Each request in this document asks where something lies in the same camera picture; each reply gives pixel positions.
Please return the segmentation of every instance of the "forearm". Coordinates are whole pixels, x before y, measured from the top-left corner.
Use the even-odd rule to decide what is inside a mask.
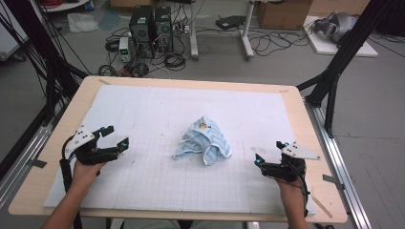
[[[81,201],[86,196],[86,193],[83,191],[71,190],[68,191],[66,196],[54,209],[51,216],[43,225],[43,229],[70,229],[72,227],[75,215],[80,207]]]
[[[283,202],[289,229],[307,229],[305,220],[304,195],[300,188],[300,182],[295,180],[291,183],[279,181],[280,196]]]
[[[302,202],[302,204],[288,205],[283,201],[289,229],[307,229],[308,225],[304,217],[304,202],[302,199],[295,199],[295,201]]]

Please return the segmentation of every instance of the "bracket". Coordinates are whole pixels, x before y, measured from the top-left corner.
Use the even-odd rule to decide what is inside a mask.
[[[92,132],[90,132],[84,125],[81,125],[77,129],[74,138],[66,145],[65,153],[69,154],[93,139],[95,139],[95,136]]]

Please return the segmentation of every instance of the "desk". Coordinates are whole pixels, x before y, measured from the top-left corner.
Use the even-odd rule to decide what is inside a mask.
[[[247,38],[247,33],[249,30],[250,26],[250,19],[252,17],[253,9],[254,9],[254,2],[255,0],[249,0],[248,5],[247,5],[247,12],[246,12],[246,18],[245,18],[245,28],[241,31],[241,39],[245,47],[246,51],[246,60],[249,60],[254,56],[252,47],[250,45],[249,39]],[[195,13],[195,5],[196,5],[196,0],[191,0],[191,25],[190,25],[190,50],[191,50],[191,57],[194,60],[199,59],[199,49],[197,47],[197,35],[196,35],[196,18],[197,15]]]
[[[26,180],[11,203],[9,211],[14,215],[46,216],[53,209],[43,207],[44,200],[53,184],[58,169],[60,149],[65,140],[75,132],[87,114],[98,89],[102,85],[133,85],[158,88],[210,89],[237,92],[262,92],[280,94],[286,106],[288,119],[294,137],[298,142],[318,155],[322,155],[316,134],[313,130],[307,110],[298,90],[292,86],[183,81],[166,79],[135,79],[89,76],[81,84],[70,106],[60,119],[47,145],[44,147],[40,160],[47,161],[45,168],[32,167]],[[333,183],[323,180],[322,175],[330,176],[325,160],[308,161],[307,177],[311,183],[312,197],[316,203],[317,214],[307,218],[310,222],[344,222],[347,220],[346,210]],[[284,217],[264,214],[231,214],[231,213],[199,213],[169,211],[133,211],[82,209],[84,217],[105,218],[144,218],[144,219],[201,219],[201,220],[242,220],[242,221],[286,221]]]

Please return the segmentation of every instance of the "desktop computer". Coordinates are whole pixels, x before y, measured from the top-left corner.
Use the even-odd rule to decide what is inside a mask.
[[[160,52],[173,51],[173,32],[170,7],[159,7],[155,10],[155,23]]]
[[[156,40],[156,25],[153,9],[151,6],[135,6],[129,29],[134,41],[136,55],[143,57],[154,57],[153,42]]]

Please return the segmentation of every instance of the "aluminum extrusion rail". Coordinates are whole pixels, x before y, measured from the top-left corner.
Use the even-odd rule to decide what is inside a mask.
[[[321,137],[324,140],[330,162],[333,165],[334,172],[336,173],[338,181],[342,184],[345,184],[345,190],[343,190],[342,192],[345,194],[346,201],[351,209],[352,217],[357,225],[357,228],[371,229],[372,227],[370,225],[369,219],[367,218],[363,205],[360,202],[360,198],[355,191],[352,179],[337,147],[336,141],[333,138],[329,137],[327,130],[325,130],[324,128],[325,115],[322,109],[311,107],[311,110],[313,111],[314,117],[317,121],[316,124],[318,126],[319,132],[321,133]]]

